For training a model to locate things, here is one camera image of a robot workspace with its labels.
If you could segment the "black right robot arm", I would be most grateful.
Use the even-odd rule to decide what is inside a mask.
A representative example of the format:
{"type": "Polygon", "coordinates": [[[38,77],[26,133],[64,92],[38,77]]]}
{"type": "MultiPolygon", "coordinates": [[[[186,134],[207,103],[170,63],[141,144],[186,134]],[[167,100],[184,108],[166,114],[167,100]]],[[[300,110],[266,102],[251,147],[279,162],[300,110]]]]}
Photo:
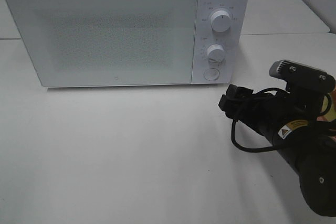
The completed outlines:
{"type": "Polygon", "coordinates": [[[279,88],[252,89],[229,85],[219,108],[232,120],[231,142],[247,153],[276,151],[299,177],[309,208],[318,215],[335,217],[335,121],[318,121],[317,114],[293,103],[279,88]],[[263,136],[269,146],[251,148],[235,137],[237,122],[263,136]]]}

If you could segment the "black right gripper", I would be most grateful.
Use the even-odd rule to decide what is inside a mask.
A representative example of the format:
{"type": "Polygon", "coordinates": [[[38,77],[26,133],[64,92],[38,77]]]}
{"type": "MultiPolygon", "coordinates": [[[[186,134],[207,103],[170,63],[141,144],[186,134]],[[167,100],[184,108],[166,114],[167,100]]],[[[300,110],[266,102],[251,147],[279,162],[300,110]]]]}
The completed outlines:
{"type": "Polygon", "coordinates": [[[237,122],[266,138],[271,145],[312,144],[312,91],[286,86],[266,88],[257,93],[252,89],[230,84],[218,103],[221,111],[232,119],[231,141],[237,122]]]}

